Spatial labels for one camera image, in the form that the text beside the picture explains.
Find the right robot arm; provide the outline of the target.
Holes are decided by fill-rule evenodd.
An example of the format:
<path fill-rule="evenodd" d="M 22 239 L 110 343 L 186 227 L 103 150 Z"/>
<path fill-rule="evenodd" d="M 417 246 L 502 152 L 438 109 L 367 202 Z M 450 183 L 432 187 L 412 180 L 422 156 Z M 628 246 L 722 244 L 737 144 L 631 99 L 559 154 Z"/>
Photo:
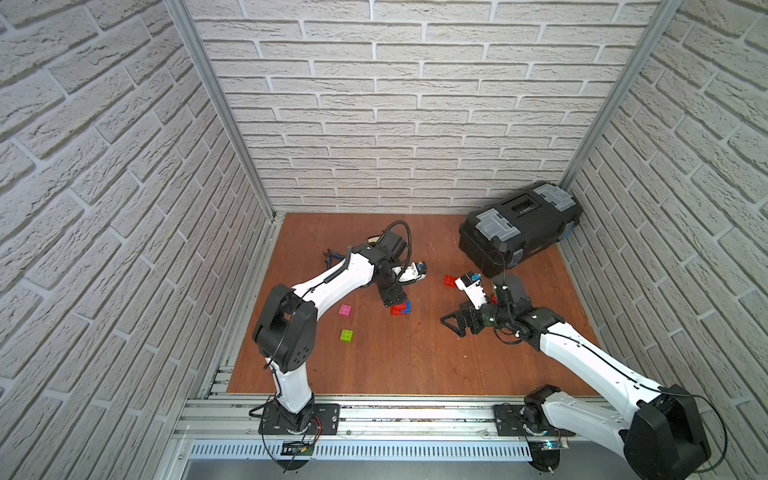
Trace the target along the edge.
<path fill-rule="evenodd" d="M 622 457 L 642 479 L 686 479 L 711 457 L 696 396 L 633 371 L 546 307 L 533 306 L 522 281 L 500 274 L 487 295 L 469 272 L 454 283 L 468 299 L 441 323 L 460 337 L 491 329 L 506 345 L 526 343 L 577 375 L 609 403 L 578 400 L 553 385 L 528 394 L 513 418 L 530 436 L 564 431 Z"/>

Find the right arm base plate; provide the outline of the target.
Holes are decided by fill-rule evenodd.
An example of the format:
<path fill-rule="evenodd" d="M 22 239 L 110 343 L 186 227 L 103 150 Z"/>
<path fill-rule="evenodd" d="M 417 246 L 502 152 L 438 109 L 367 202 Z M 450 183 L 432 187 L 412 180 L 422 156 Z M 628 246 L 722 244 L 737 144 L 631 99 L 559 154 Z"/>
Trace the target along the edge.
<path fill-rule="evenodd" d="M 558 429 L 549 424 L 546 418 L 535 408 L 523 404 L 502 403 L 492 407 L 494 424 L 499 437 L 575 437 L 576 434 L 566 429 Z"/>

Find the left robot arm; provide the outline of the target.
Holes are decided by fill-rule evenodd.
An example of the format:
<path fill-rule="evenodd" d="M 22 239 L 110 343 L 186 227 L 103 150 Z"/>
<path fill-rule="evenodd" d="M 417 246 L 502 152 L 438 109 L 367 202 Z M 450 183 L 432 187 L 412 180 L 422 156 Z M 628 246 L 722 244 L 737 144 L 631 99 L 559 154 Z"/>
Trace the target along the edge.
<path fill-rule="evenodd" d="M 403 280 L 412 264 L 407 223 L 388 225 L 372 242 L 348 249 L 341 263 L 294 286 L 273 287 L 259 314 L 253 340 L 265 358 L 282 410 L 301 416 L 312 410 L 314 394 L 306 370 L 320 318 L 350 293 L 376 286 L 385 307 L 407 301 Z"/>

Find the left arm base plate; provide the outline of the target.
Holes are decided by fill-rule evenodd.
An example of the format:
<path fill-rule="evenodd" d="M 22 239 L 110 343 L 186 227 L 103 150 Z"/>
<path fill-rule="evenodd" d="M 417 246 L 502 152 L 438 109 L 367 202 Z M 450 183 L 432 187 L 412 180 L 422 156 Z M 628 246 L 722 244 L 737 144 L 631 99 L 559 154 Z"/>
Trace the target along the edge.
<path fill-rule="evenodd" d="M 336 403 L 308 404 L 298 413 L 285 409 L 278 402 L 270 402 L 259 414 L 259 433 L 274 435 L 336 435 L 341 406 Z"/>

